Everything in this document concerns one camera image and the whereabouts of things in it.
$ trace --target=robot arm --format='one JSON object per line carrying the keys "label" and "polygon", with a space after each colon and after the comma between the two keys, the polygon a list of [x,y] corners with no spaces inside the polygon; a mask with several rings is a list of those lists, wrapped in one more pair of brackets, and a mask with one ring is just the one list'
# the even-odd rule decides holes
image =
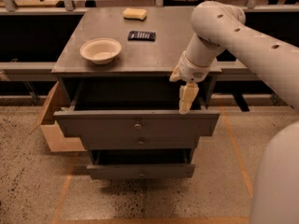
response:
{"label": "robot arm", "polygon": [[198,92],[193,83],[205,79],[211,62],[225,49],[299,111],[299,48],[250,29],[244,23],[244,11],[238,7],[207,1],[194,9],[195,34],[170,77],[171,81],[187,82],[180,91],[181,114],[189,111]]}
{"label": "robot arm", "polygon": [[[228,49],[295,111],[299,111],[299,48],[244,25],[244,12],[217,2],[205,2],[192,14],[195,31],[170,80],[182,79],[179,112],[190,109],[211,60]],[[299,223],[299,122],[269,143],[257,172],[250,224]]]}

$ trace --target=orange tape line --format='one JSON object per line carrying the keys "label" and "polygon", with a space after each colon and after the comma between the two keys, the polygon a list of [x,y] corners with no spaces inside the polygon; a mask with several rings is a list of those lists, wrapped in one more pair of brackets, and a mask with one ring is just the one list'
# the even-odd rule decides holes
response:
{"label": "orange tape line", "polygon": [[247,217],[187,217],[187,218],[143,218],[62,220],[59,224],[248,224]]}
{"label": "orange tape line", "polygon": [[252,198],[252,195],[253,195],[252,184],[251,184],[251,181],[250,181],[249,174],[247,172],[245,163],[243,161],[239,146],[238,146],[237,142],[235,141],[235,136],[234,136],[234,132],[233,132],[230,120],[228,119],[228,117],[226,115],[226,112],[225,112],[225,109],[224,109],[223,105],[221,105],[221,98],[217,97],[217,101],[218,101],[218,103],[221,107],[221,115],[224,118],[225,126],[226,126],[226,129],[227,129],[228,135],[230,137],[231,143],[233,145],[235,156],[236,156],[237,162],[239,164],[241,173],[243,175],[245,185],[246,185],[247,190],[249,192],[249,196]]}
{"label": "orange tape line", "polygon": [[69,166],[67,168],[66,178],[65,178],[62,190],[60,192],[59,200],[58,200],[58,203],[56,205],[55,212],[54,212],[51,224],[59,223],[59,218],[60,218],[60,214],[61,214],[62,209],[63,209],[65,196],[66,196],[66,193],[68,191],[68,187],[69,187],[69,184],[71,182],[72,174],[74,172],[77,160],[78,160],[78,153],[76,152],[74,154],[74,156],[72,157],[71,163],[69,164]]}

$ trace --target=ceramic bowl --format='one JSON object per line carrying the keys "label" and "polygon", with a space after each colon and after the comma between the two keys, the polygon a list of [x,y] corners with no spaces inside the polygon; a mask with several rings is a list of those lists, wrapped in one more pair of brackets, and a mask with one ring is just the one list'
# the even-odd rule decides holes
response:
{"label": "ceramic bowl", "polygon": [[110,38],[88,41],[80,49],[83,58],[97,64],[111,63],[120,52],[121,44]]}

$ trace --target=sponge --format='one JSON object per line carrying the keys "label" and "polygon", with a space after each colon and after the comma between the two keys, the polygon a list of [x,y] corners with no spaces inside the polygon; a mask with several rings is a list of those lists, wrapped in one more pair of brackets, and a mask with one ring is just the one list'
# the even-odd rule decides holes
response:
{"label": "sponge", "polygon": [[144,20],[147,17],[147,10],[145,9],[136,9],[136,8],[126,8],[123,11],[123,17],[125,19],[136,19]]}

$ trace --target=gray table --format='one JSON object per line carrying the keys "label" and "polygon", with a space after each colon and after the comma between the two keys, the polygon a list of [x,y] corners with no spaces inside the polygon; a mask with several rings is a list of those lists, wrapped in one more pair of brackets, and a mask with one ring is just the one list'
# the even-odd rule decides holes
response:
{"label": "gray table", "polygon": [[[199,137],[212,135],[219,117],[205,102],[221,70],[213,66],[205,97],[180,115],[179,84],[168,79],[191,40],[192,7],[147,7],[144,21],[125,20],[124,9],[95,8],[83,16],[52,70],[70,102],[54,116],[64,135],[80,137],[89,151],[92,178],[191,177]],[[128,41],[132,30],[156,32],[156,40]],[[121,43],[112,63],[80,57],[80,47],[99,37]]]}
{"label": "gray table", "polygon": [[[56,76],[97,75],[106,72],[172,72],[193,35],[192,7],[147,7],[144,21],[125,20],[125,7],[95,8],[86,12],[68,41],[52,73]],[[156,32],[155,42],[128,41],[130,31]],[[95,65],[80,57],[80,47],[95,38],[121,43],[120,57],[108,65]]]}

